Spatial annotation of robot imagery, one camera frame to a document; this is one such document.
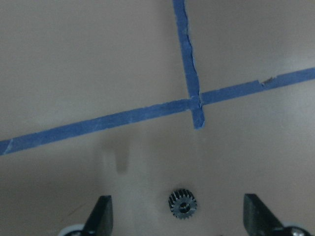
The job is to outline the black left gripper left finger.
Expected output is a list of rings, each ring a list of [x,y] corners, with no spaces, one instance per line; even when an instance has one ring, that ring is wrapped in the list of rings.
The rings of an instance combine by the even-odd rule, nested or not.
[[[111,236],[113,231],[112,197],[100,196],[88,217],[83,229],[83,236]]]

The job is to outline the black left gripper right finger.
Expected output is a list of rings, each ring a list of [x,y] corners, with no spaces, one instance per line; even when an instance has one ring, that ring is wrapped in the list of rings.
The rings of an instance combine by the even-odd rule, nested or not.
[[[243,224],[249,236],[282,236],[284,226],[256,194],[245,194]]]

